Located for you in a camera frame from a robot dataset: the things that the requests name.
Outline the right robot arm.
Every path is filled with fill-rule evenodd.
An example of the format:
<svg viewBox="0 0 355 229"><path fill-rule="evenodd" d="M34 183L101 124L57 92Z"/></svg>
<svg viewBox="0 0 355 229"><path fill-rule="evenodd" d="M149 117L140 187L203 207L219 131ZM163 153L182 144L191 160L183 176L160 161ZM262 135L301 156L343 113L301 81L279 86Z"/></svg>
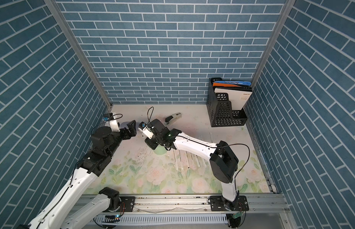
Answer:
<svg viewBox="0 0 355 229"><path fill-rule="evenodd" d="M235 176L239 160L226 142L209 143L193 138L181 130L168 129L158 119L149 124L142 122L138 129L146 137L145 143L151 149L162 146L167 151L186 151L208 161L215 178L221 182L222 197L230 202L236 200Z"/></svg>

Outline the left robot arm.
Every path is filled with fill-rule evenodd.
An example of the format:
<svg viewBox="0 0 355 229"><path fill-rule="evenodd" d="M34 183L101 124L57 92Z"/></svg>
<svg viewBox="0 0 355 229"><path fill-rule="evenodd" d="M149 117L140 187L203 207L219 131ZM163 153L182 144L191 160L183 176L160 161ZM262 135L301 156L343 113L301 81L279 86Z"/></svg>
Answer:
<svg viewBox="0 0 355 229"><path fill-rule="evenodd" d="M88 204L74 214L70 211L88 187L103 173L124 140L136 136L136 121L114 132L111 127L98 128L92 135L93 147L75 164L71 178L51 202L28 224L18 225L19 229L81 229L98 214L122 212L123 204L119 191L103 188Z"/></svg>

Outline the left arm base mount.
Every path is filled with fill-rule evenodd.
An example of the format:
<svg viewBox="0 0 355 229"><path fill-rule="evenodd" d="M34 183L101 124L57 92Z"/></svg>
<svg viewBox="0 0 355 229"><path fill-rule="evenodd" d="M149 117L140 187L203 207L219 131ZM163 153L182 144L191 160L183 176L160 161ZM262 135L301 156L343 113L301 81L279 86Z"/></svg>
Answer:
<svg viewBox="0 0 355 229"><path fill-rule="evenodd" d="M108 212L132 212L136 198L134 196L112 197Z"/></svg>

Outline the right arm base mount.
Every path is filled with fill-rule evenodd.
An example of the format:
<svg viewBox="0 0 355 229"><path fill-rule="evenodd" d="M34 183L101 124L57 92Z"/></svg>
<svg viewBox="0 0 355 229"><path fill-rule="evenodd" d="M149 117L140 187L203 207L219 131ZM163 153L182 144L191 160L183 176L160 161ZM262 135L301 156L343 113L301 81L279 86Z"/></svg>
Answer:
<svg viewBox="0 0 355 229"><path fill-rule="evenodd" d="M210 196L208 203L211 211L240 211L249 210L249 205L246 196L236 196L234 201L229 201L223 196Z"/></svg>

